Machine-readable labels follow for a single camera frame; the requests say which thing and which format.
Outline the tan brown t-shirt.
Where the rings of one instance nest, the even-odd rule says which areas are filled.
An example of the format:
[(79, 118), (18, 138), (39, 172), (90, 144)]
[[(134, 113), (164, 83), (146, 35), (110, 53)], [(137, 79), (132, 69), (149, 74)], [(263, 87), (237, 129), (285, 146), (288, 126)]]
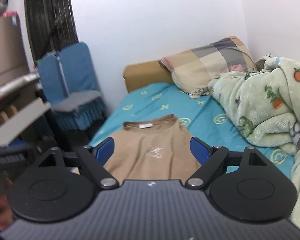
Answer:
[(110, 135), (111, 153), (102, 152), (101, 165), (120, 184), (125, 180), (180, 180), (185, 183), (201, 164), (190, 150), (192, 134), (174, 114), (141, 122), (124, 122)]

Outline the turquoise patterned bed sheet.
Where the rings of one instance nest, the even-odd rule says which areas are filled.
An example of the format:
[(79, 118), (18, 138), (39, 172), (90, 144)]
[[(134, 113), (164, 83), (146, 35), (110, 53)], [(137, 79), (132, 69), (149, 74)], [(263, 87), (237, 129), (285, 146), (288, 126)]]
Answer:
[(192, 137), (210, 146), (221, 145), (231, 151), (243, 151), (249, 143), (210, 96), (190, 98), (176, 86), (154, 83), (129, 93), (96, 132), (91, 146), (97, 146), (122, 128), (124, 122), (141, 122), (174, 114)]

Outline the grey seat cushion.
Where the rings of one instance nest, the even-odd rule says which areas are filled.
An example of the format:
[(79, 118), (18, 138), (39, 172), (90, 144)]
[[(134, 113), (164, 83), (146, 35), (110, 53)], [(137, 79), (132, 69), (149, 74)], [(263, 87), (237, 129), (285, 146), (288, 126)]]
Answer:
[(73, 92), (66, 99), (52, 106), (55, 112), (71, 113), (79, 110), (90, 102), (102, 97), (102, 93), (97, 90), (85, 90), (82, 92)]

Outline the blue covered chair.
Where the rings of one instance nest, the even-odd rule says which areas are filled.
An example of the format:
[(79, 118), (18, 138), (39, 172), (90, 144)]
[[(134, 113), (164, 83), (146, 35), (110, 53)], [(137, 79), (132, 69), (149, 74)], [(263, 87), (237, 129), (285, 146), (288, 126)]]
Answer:
[[(101, 92), (90, 50), (84, 42), (74, 43), (61, 51), (46, 54), (37, 62), (37, 68), (44, 95), (51, 109), (73, 92)], [(96, 120), (103, 119), (105, 110), (102, 95), (101, 98), (81, 106), (76, 112), (52, 112), (60, 129), (84, 131)]]

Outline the plaid beige grey pillow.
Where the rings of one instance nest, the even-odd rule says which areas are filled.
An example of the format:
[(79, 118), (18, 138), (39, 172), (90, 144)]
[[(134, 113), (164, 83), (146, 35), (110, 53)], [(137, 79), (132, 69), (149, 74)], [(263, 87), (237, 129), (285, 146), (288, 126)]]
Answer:
[(159, 63), (171, 73), (176, 86), (190, 98), (209, 94), (206, 86), (222, 74), (256, 70), (248, 49), (237, 36), (163, 57)]

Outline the green cartoon fleece blanket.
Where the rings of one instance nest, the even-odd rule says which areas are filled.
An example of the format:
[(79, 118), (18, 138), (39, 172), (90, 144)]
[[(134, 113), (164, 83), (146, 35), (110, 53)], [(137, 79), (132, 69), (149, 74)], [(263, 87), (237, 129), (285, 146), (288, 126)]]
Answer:
[(294, 156), (298, 200), (291, 219), (300, 228), (300, 62), (267, 57), (260, 71), (221, 74), (207, 90), (249, 143)]

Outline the dark wooden table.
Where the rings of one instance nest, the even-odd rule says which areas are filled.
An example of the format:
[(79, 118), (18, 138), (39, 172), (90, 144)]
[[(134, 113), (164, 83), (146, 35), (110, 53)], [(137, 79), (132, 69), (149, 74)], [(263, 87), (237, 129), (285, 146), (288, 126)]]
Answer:
[(7, 170), (30, 165), (38, 158), (36, 145), (28, 142), (16, 145), (11, 143), (50, 109), (48, 102), (36, 98), (0, 125), (0, 181), (5, 181)]

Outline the brown cardboard box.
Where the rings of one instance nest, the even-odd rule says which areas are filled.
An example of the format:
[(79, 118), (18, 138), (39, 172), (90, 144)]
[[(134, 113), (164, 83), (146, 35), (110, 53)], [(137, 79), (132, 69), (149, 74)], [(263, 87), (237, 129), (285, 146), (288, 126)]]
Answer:
[(0, 87), (29, 74), (17, 15), (0, 17)]

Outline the dark window door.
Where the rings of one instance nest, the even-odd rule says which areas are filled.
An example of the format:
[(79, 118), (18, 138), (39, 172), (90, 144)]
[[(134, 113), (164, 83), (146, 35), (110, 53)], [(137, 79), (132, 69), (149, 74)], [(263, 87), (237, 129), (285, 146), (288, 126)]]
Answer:
[(24, 0), (25, 19), (34, 61), (78, 42), (71, 0)]

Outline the pink box lid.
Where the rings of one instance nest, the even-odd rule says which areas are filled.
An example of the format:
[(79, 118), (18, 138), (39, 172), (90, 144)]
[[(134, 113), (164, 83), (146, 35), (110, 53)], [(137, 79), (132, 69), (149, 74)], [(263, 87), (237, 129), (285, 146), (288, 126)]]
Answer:
[(10, 17), (13, 25), (17, 25), (18, 23), (18, 13), (16, 11), (6, 11), (1, 16), (5, 18)]

